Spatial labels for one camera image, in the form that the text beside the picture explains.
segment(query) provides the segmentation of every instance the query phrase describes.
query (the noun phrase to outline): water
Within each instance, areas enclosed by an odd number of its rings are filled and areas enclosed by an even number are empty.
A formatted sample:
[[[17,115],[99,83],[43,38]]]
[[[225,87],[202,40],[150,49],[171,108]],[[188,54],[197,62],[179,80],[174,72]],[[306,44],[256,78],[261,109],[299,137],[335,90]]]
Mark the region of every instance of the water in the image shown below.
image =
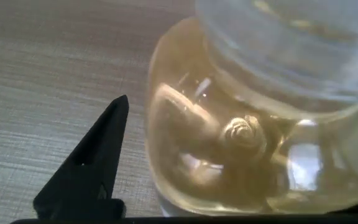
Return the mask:
[[[318,110],[305,110],[310,99],[237,83],[209,55],[194,18],[170,29],[155,50],[147,152],[161,197],[204,215],[357,204],[358,105],[316,101]]]

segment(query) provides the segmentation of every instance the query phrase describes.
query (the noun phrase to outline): spiral shell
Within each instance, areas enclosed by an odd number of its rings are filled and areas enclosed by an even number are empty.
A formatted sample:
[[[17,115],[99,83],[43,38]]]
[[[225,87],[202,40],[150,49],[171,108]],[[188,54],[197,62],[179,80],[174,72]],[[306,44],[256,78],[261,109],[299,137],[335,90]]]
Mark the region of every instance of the spiral shell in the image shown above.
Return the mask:
[[[267,139],[263,128],[254,116],[245,115],[244,118],[233,118],[224,127],[221,141],[230,151],[251,154],[253,159],[263,155]]]

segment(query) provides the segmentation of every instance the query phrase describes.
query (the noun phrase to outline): glass jar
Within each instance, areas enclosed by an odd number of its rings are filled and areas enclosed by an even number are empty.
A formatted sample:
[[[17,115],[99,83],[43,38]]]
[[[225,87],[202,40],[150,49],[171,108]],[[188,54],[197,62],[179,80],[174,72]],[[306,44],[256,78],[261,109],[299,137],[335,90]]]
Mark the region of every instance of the glass jar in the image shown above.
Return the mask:
[[[196,11],[150,64],[146,147],[163,205],[358,204],[358,2],[199,0]]]

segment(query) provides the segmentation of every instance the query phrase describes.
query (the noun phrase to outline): black plastic object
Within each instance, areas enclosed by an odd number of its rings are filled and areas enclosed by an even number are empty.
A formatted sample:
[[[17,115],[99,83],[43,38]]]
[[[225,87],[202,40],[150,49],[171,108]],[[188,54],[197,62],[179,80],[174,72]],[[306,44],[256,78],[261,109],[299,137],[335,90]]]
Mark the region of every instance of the black plastic object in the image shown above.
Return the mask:
[[[115,99],[34,199],[40,220],[107,221],[124,216],[111,199],[127,121],[127,96]]]
[[[38,220],[14,224],[358,223],[358,205],[326,215],[124,218],[124,202],[111,199],[128,99],[115,99],[34,199]]]

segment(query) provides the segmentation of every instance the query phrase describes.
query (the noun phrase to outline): table surface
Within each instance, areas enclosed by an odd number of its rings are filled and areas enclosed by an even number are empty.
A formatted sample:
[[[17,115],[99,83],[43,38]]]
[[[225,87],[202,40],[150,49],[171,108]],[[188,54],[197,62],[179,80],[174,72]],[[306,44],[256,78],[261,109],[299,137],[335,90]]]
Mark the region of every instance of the table surface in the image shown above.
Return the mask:
[[[127,94],[113,197],[160,215],[144,151],[147,69],[158,38],[193,1],[0,0],[0,223],[32,200],[111,100]]]

